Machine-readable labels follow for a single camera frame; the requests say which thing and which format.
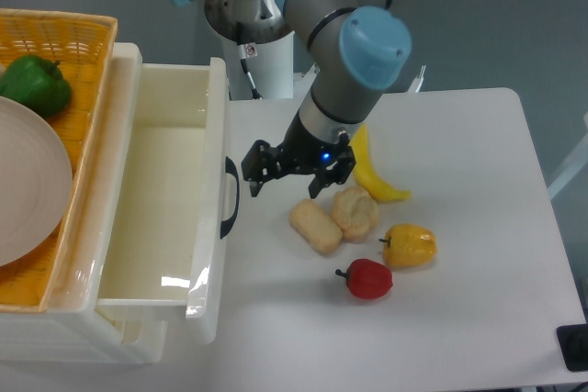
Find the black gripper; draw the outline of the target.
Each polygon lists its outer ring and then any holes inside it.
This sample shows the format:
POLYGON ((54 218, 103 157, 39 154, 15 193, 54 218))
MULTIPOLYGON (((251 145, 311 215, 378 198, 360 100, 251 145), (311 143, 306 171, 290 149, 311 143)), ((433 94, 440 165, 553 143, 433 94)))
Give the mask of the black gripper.
POLYGON ((330 185, 343 185, 356 165, 349 142, 345 130, 335 132, 335 143, 320 140, 304 127, 297 113, 277 147, 256 140, 245 154, 241 167, 251 197, 257 197, 265 183, 289 174, 314 175, 308 187, 311 199, 330 185))

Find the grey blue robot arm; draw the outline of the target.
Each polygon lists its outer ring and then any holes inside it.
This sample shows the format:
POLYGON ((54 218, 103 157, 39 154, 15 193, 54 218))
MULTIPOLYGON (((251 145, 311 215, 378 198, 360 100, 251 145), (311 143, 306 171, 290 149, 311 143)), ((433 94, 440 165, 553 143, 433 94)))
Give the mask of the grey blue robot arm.
POLYGON ((259 140, 243 158, 253 195, 290 174, 311 176, 311 196, 347 180, 356 163, 350 140, 412 49, 407 27, 391 13, 400 1, 228 0, 212 22, 217 32, 239 48, 293 32, 319 68, 283 141, 274 147, 259 140))

